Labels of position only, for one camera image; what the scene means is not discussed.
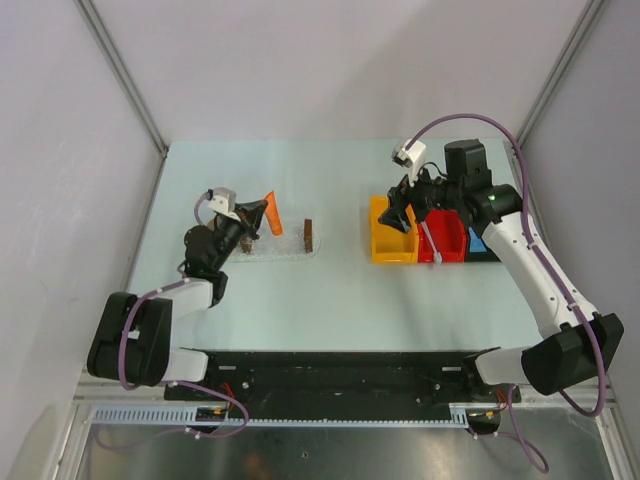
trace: white wall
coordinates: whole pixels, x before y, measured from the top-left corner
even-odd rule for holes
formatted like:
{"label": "white wall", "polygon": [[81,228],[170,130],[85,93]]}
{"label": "white wall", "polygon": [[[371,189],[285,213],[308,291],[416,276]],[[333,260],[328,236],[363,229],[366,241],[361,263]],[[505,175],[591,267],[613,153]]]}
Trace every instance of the white wall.
{"label": "white wall", "polygon": [[30,431],[13,478],[31,479],[122,286],[159,158],[73,2],[0,10],[0,478]]}
{"label": "white wall", "polygon": [[169,140],[517,131],[586,3],[96,0]]}
{"label": "white wall", "polygon": [[604,12],[526,145],[553,252],[625,336],[612,382],[640,448],[640,2]]}

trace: metal frame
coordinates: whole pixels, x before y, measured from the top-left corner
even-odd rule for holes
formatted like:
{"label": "metal frame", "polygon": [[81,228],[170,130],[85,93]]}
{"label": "metal frame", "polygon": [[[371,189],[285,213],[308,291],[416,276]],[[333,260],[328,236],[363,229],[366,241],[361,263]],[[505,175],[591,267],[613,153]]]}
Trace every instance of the metal frame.
{"label": "metal frame", "polygon": [[556,63],[551,68],[551,73],[549,73],[549,76],[545,80],[542,90],[538,94],[535,102],[533,102],[533,106],[531,110],[529,110],[516,136],[520,146],[524,147],[527,143],[531,132],[558,91],[558,87],[569,71],[573,61],[578,56],[589,34],[598,23],[609,1],[610,0],[589,0],[589,3],[585,6],[567,42],[562,48],[558,60],[556,60]]}
{"label": "metal frame", "polygon": [[[549,103],[553,100],[567,72],[571,68],[571,65],[573,65],[573,62],[582,50],[586,40],[597,25],[598,20],[600,20],[602,13],[609,5],[609,2],[610,0],[589,0],[583,9],[575,27],[567,39],[567,42],[560,52],[560,56],[551,68],[551,72],[547,76],[538,97],[535,102],[533,102],[531,110],[527,113],[524,123],[516,135],[516,139],[523,149],[536,125],[544,115]],[[518,164],[515,152],[513,152],[513,148],[510,144],[507,146],[507,151],[511,152],[511,155],[509,155],[509,161],[511,162],[511,168],[514,172],[514,176],[518,179],[518,183],[522,184],[520,165]],[[547,235],[544,220],[542,220],[542,215],[540,215],[540,211],[537,207],[535,192],[530,191],[529,199],[529,207],[533,217],[536,219],[538,230],[540,231],[545,243],[547,243],[549,248],[551,248],[552,245],[549,243],[549,236]]]}
{"label": "metal frame", "polygon": [[[141,238],[148,223],[149,213],[155,199],[160,176],[162,175],[162,167],[168,147],[92,0],[74,0],[74,3],[76,3],[81,16],[86,21],[96,43],[103,52],[109,67],[122,87],[135,115],[141,121],[149,139],[162,158],[159,171],[157,172],[155,188],[150,198],[145,220],[140,231]],[[609,0],[590,0],[586,5],[517,135],[518,141],[522,145],[526,144],[527,139],[544,114],[546,107],[553,99],[555,92],[571,67],[573,60],[579,53],[582,45],[593,30],[593,27],[596,25],[608,3]],[[514,176],[521,179],[519,166],[517,162],[514,162],[513,156],[511,156],[510,161],[512,169],[514,170]],[[540,219],[540,216],[537,214],[538,210],[535,206],[533,195],[532,208],[534,216]],[[544,225],[542,224],[540,227],[541,233],[544,236]],[[139,241],[134,259],[131,262],[127,282],[130,280],[131,273],[135,266],[140,243]],[[578,402],[589,403],[595,401],[596,389],[593,385],[580,385],[570,389],[570,391]],[[566,405],[558,396],[543,397],[532,388],[523,387],[521,388],[521,393],[522,403],[516,404],[516,409],[552,408]],[[101,405],[102,407],[100,408],[104,409],[119,406],[118,408],[125,410],[129,408],[137,408],[138,410],[142,408],[142,410],[144,410],[145,407],[148,407],[162,411],[163,409],[171,408],[184,409],[186,406],[193,408],[197,405],[222,406],[222,402],[167,402],[163,398],[163,389],[160,387],[125,392],[117,382],[95,379],[85,372],[78,384],[76,396],[69,417],[65,423],[65,434],[62,436],[56,450],[54,464],[51,466],[47,476],[48,480],[73,480],[76,478],[81,465],[84,447],[87,443],[92,418],[99,408],[98,405]],[[455,412],[464,408],[473,407],[477,409],[484,407],[490,408],[492,406],[491,404],[483,405],[477,403],[451,404]],[[614,478],[640,478],[637,458],[626,434],[624,424],[621,421],[615,396],[611,389],[608,389],[607,407],[603,414],[597,419],[597,422]],[[280,424],[280,422],[276,422],[274,425],[277,426]]]}
{"label": "metal frame", "polygon": [[[106,405],[96,407],[93,416],[94,425],[172,425],[211,427],[240,426],[242,420],[197,420],[198,407],[193,406],[155,406],[155,405]],[[251,419],[249,427],[387,427],[387,428],[468,428],[467,412],[462,407],[449,407],[450,420],[415,420],[415,421],[340,421],[340,420],[308,420],[291,421],[279,419]]]}
{"label": "metal frame", "polygon": [[116,48],[111,35],[109,35],[107,27],[96,10],[95,5],[91,0],[74,0],[74,2],[80,10],[80,15],[82,15],[82,18],[85,20],[89,30],[93,34],[93,38],[100,47],[100,50],[102,50],[104,58],[109,64],[116,80],[122,87],[124,95],[127,97],[127,100],[129,100],[131,108],[142,123],[142,126],[149,136],[149,139],[158,150],[158,153],[164,158],[169,148],[162,139],[162,135],[149,112],[147,104],[142,98],[138,87],[136,87],[129,70],[122,60],[122,56],[118,52],[118,49]]}

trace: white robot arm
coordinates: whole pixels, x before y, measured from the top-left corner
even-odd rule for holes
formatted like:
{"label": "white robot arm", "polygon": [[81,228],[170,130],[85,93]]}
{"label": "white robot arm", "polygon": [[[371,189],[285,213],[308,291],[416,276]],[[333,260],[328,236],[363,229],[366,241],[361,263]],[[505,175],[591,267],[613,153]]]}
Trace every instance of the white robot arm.
{"label": "white robot arm", "polygon": [[243,236],[258,238],[267,206],[266,200],[237,203],[226,188],[207,196],[215,228],[196,225],[185,234],[183,279],[140,297],[116,292],[107,300],[87,359],[91,375],[123,386],[204,378],[207,355],[171,345],[172,322],[220,302],[227,284],[221,268]]}
{"label": "white robot arm", "polygon": [[[418,223],[431,210],[457,211],[465,227],[481,236],[506,266],[527,300],[543,338],[533,347],[493,349],[478,354],[474,364],[482,381],[488,385],[531,384],[540,393],[549,395],[595,376],[594,349],[584,325],[576,319],[575,308],[589,320],[607,368],[624,332],[622,323],[615,314],[600,315],[580,294],[544,245],[531,217],[528,222],[534,242],[527,242],[522,226],[522,199],[511,185],[493,185],[482,143],[464,140],[446,145],[447,174],[435,179],[422,168],[424,145],[414,142],[405,149],[406,145],[401,142],[392,158],[410,173],[389,190],[389,208],[378,221],[406,233],[408,206]],[[541,264],[535,247],[571,292],[571,302]]]}

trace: plastic bin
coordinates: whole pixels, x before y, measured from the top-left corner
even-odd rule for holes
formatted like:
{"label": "plastic bin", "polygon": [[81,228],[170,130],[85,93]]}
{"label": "plastic bin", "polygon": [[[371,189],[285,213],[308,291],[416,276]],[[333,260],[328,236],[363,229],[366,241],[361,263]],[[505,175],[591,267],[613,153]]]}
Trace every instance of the plastic bin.
{"label": "plastic bin", "polygon": [[411,230],[404,234],[378,223],[378,217],[382,215],[388,205],[387,197],[371,197],[370,199],[371,261],[373,263],[416,263],[420,241],[413,210],[411,207],[407,208]]}
{"label": "plastic bin", "polygon": [[465,262],[499,262],[500,259],[493,251],[485,245],[482,239],[478,238],[472,229],[469,229],[469,241],[467,242],[467,253]]}
{"label": "plastic bin", "polygon": [[[427,215],[427,227],[431,232],[433,243],[442,254],[443,263],[464,262],[468,238],[457,212],[434,210]],[[420,239],[418,262],[433,263],[433,248],[427,234],[422,229],[422,225],[418,225],[417,230]]]}

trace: wooden block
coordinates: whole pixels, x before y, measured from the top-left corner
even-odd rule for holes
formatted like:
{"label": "wooden block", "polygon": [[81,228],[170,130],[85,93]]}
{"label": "wooden block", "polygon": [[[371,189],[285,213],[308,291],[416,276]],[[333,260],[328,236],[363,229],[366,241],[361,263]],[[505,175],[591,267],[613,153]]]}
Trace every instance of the wooden block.
{"label": "wooden block", "polygon": [[310,218],[304,219],[304,251],[313,252],[313,229]]}
{"label": "wooden block", "polygon": [[251,253],[251,239],[246,235],[240,239],[240,246],[243,253]]}

